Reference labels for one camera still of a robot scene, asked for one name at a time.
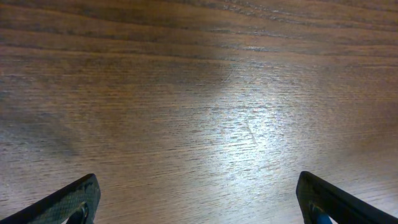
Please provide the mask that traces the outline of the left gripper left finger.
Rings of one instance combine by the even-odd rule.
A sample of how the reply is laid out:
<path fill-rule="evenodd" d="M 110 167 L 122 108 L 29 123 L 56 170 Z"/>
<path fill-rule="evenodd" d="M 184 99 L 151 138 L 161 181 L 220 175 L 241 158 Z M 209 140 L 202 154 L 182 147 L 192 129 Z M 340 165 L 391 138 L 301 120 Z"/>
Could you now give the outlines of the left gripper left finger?
<path fill-rule="evenodd" d="M 98 180 L 87 174 L 23 210 L 1 224 L 93 224 L 101 198 Z"/>

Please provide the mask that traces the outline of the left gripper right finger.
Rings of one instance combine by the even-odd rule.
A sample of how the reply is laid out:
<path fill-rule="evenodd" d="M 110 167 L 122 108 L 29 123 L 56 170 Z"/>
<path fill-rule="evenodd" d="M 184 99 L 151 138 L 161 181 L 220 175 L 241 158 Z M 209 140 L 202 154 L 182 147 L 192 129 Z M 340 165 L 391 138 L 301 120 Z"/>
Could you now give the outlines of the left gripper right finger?
<path fill-rule="evenodd" d="M 391 223 L 397 218 L 352 196 L 318 176 L 300 173 L 296 196 L 305 224 L 316 223 Z"/>

